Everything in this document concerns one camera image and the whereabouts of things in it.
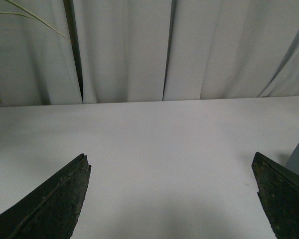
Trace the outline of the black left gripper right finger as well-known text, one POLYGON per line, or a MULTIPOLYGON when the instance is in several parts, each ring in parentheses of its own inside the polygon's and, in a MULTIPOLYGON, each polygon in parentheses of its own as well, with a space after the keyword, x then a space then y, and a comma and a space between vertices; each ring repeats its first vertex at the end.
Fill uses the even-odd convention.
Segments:
POLYGON ((256 152, 258 197, 278 239, 299 239, 299 175, 256 152))

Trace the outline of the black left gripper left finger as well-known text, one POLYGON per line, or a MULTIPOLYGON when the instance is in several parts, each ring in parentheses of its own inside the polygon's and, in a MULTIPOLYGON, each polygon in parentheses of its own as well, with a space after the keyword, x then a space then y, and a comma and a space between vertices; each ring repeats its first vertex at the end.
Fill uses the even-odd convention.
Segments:
POLYGON ((0 214, 0 239, 69 239, 85 200, 91 165, 80 154, 0 214))

